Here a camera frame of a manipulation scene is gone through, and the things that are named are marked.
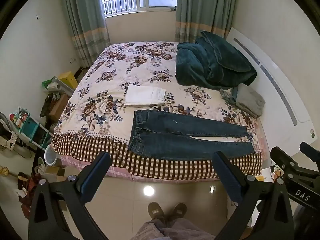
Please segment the dark blue denim jeans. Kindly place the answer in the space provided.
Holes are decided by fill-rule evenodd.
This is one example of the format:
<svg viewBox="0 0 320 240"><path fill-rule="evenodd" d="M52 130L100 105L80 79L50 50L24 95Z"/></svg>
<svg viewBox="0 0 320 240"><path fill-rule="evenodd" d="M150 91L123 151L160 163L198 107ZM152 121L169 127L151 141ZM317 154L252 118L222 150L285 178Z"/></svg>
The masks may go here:
<svg viewBox="0 0 320 240"><path fill-rule="evenodd" d="M242 138L245 126L153 110L135 111L128 149L143 157L173 160L209 160L221 151L228 158L254 153L251 142L209 141L209 137Z"/></svg>

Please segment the white waste bin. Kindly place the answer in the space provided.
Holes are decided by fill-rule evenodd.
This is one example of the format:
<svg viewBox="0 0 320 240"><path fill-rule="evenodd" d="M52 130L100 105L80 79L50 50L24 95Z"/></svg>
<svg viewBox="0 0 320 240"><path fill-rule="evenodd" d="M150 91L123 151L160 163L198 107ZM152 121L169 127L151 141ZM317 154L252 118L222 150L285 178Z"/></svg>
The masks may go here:
<svg viewBox="0 0 320 240"><path fill-rule="evenodd" d="M53 150L51 145L48 145L44 151L45 163L49 166L54 166L56 164L57 159L57 153Z"/></svg>

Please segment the white headboard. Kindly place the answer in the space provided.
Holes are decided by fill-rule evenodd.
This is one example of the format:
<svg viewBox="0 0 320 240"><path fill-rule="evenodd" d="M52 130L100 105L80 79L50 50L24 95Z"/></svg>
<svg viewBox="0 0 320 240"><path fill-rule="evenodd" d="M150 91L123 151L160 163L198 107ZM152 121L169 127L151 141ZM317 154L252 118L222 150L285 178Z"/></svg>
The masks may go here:
<svg viewBox="0 0 320 240"><path fill-rule="evenodd" d="M250 85L265 100L260 121L268 148L278 146L288 155L299 152L301 142L317 139L310 115L297 91L272 59L245 35L232 28L227 41L240 51L257 71Z"/></svg>

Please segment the teal storage shelf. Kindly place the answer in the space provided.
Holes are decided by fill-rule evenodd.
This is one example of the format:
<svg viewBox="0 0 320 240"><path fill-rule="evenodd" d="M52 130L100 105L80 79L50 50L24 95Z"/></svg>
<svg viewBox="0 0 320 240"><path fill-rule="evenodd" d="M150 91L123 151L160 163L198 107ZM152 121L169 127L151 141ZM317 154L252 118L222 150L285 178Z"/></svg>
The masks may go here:
<svg viewBox="0 0 320 240"><path fill-rule="evenodd" d="M16 127L19 135L45 150L51 143L53 134L40 124L28 110L19 108L18 111L9 114L9 119Z"/></svg>

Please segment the left brown slipper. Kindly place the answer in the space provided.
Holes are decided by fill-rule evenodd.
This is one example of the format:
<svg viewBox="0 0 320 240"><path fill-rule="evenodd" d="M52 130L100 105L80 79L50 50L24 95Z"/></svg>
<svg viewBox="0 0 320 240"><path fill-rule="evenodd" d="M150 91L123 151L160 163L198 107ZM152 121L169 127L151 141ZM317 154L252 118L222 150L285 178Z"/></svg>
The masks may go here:
<svg viewBox="0 0 320 240"><path fill-rule="evenodd" d="M160 221L161 223L165 223L164 211L157 202L151 202L148 205L148 213L153 222Z"/></svg>

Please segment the brown slipper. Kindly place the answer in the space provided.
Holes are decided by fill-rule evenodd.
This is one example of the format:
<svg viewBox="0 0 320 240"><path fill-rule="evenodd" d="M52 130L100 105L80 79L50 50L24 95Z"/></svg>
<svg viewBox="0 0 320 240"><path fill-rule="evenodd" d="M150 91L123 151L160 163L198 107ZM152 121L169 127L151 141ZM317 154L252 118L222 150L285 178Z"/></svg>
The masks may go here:
<svg viewBox="0 0 320 240"><path fill-rule="evenodd" d="M178 218L184 218L187 213L187 206L184 203L178 203L169 215L169 220L173 221Z"/></svg>
<svg viewBox="0 0 320 240"><path fill-rule="evenodd" d="M148 213L153 222L160 221L161 223L165 223L164 211L157 202L151 202L148 205Z"/></svg>

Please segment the brown cardboard box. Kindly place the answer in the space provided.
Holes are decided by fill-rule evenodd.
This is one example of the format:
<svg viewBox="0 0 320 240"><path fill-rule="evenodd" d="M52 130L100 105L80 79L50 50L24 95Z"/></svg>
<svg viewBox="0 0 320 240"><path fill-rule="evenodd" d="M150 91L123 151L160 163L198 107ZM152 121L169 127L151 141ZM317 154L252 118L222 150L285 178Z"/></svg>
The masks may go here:
<svg viewBox="0 0 320 240"><path fill-rule="evenodd" d="M57 123L65 107L67 106L69 97L67 94L62 94L60 99L54 104L52 110L49 112L49 118Z"/></svg>

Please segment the right brown slipper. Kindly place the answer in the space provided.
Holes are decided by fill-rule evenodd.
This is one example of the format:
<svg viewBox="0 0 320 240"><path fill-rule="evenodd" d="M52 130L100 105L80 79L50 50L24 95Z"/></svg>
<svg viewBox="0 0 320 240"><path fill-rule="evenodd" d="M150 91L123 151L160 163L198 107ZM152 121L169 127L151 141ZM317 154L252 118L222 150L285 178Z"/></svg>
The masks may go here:
<svg viewBox="0 0 320 240"><path fill-rule="evenodd" d="M184 203L178 203L169 215L169 220L173 221L178 218L184 218L187 213L187 206Z"/></svg>

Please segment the folded grey clothes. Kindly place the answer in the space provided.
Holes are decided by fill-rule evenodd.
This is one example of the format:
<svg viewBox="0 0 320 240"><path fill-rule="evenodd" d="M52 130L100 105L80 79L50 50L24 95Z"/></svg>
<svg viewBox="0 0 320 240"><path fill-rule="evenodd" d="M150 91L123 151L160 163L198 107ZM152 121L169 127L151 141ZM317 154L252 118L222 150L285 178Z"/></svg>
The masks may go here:
<svg viewBox="0 0 320 240"><path fill-rule="evenodd" d="M259 118L263 114L265 100L251 87L241 83L237 87L219 90L223 100L246 113L253 118Z"/></svg>

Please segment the yellow box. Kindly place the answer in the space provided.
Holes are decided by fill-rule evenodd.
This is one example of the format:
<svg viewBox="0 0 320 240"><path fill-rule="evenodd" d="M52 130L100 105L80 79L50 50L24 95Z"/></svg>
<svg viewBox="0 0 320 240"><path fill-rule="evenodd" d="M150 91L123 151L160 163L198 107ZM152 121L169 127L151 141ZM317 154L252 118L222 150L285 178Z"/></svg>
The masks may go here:
<svg viewBox="0 0 320 240"><path fill-rule="evenodd" d="M72 89L76 89L78 82L71 71L59 75L58 79Z"/></svg>

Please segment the folded white pants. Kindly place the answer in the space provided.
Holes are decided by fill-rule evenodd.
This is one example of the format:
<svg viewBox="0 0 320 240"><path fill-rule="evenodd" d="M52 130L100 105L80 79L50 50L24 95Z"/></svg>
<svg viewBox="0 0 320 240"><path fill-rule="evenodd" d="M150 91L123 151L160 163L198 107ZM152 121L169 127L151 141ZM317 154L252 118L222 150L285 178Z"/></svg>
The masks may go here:
<svg viewBox="0 0 320 240"><path fill-rule="evenodd" d="M129 84L125 95L125 106L147 107L163 105L165 95L166 90L163 88Z"/></svg>

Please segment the dark teal plush blanket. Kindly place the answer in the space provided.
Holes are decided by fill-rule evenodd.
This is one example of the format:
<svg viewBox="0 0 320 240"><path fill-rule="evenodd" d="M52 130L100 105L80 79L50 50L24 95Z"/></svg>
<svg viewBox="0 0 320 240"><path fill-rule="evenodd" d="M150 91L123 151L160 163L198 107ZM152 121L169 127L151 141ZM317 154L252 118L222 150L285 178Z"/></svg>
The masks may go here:
<svg viewBox="0 0 320 240"><path fill-rule="evenodd" d="M200 34L194 43L177 45L175 77L180 85L220 90L255 80L257 71L239 50L216 34Z"/></svg>

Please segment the left green curtain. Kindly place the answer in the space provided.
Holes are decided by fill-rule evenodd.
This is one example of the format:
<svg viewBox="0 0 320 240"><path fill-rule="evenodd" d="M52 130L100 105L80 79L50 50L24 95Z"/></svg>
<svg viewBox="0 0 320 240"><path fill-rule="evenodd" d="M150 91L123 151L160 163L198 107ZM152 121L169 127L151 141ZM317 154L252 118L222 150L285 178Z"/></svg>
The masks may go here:
<svg viewBox="0 0 320 240"><path fill-rule="evenodd" d="M62 0L80 64L89 68L110 45L102 0Z"/></svg>

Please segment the green curtain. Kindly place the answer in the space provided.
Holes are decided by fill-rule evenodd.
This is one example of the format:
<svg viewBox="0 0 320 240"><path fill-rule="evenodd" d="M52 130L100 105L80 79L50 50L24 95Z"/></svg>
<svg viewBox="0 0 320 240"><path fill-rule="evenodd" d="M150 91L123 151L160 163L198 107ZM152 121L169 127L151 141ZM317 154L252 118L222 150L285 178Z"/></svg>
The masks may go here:
<svg viewBox="0 0 320 240"><path fill-rule="evenodd" d="M232 26L236 0L177 0L176 42L195 42L200 31L226 38Z"/></svg>
<svg viewBox="0 0 320 240"><path fill-rule="evenodd" d="M89 68L110 45L102 0L62 0L80 64Z"/></svg>

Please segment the right green curtain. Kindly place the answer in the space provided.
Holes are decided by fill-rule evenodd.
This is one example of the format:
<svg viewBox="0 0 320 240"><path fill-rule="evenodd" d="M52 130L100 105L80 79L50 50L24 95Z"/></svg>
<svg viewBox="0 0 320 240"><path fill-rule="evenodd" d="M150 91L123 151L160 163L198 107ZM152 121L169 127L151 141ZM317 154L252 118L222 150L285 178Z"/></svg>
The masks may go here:
<svg viewBox="0 0 320 240"><path fill-rule="evenodd" d="M232 26L236 0L177 0L176 42L195 42L200 31L226 38Z"/></svg>

